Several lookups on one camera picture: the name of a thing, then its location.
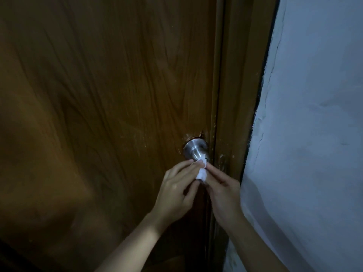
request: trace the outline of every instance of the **silver door knob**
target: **silver door knob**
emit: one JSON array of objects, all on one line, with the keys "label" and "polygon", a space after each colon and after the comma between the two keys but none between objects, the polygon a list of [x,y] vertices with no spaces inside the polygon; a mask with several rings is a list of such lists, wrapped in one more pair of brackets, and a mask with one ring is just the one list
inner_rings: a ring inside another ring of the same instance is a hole
[{"label": "silver door knob", "polygon": [[202,138],[193,138],[188,141],[183,148],[183,153],[186,159],[194,159],[195,161],[205,154],[207,161],[210,161],[208,143]]}]

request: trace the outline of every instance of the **brown door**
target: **brown door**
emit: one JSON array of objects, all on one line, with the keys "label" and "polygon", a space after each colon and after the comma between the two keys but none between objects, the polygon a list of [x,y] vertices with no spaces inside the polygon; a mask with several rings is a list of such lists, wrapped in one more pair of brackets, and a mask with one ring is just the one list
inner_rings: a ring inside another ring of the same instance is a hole
[{"label": "brown door", "polygon": [[[3,241],[43,270],[91,271],[134,229],[186,139],[213,140],[216,10],[1,0]],[[206,214],[200,188],[146,266],[203,270]]]}]

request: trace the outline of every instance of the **white tissue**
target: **white tissue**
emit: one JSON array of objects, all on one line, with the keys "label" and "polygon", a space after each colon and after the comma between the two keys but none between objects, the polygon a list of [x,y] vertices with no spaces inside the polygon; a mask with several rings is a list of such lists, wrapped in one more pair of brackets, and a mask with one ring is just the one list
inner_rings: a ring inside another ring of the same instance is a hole
[{"label": "white tissue", "polygon": [[197,174],[197,177],[195,179],[199,179],[201,181],[205,181],[206,180],[206,154],[203,154],[200,158],[198,158],[198,160],[202,160],[204,163],[204,168],[199,169],[199,172]]}]

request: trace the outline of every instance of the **person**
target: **person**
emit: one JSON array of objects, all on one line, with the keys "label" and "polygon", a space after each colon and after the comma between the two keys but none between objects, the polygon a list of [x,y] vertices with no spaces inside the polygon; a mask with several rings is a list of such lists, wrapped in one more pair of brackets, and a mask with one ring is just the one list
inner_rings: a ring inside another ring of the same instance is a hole
[{"label": "person", "polygon": [[[202,161],[186,160],[167,170],[150,213],[121,243],[97,272],[139,272],[165,229],[193,206]],[[247,271],[287,271],[244,217],[240,206],[240,183],[207,163],[207,191],[213,214],[234,244]]]}]

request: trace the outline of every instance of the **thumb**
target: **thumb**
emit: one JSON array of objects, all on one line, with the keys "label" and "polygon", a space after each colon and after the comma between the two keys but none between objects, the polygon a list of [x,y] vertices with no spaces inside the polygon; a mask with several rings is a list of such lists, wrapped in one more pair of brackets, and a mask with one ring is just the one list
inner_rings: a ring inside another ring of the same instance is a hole
[{"label": "thumb", "polygon": [[206,183],[211,187],[211,190],[215,193],[220,192],[223,186],[216,180],[209,172],[206,173]]},{"label": "thumb", "polygon": [[190,185],[190,188],[189,188],[189,191],[188,191],[187,195],[184,197],[184,203],[186,203],[190,207],[193,206],[194,198],[195,198],[195,195],[198,192],[199,184],[200,184],[199,181],[194,181]]}]

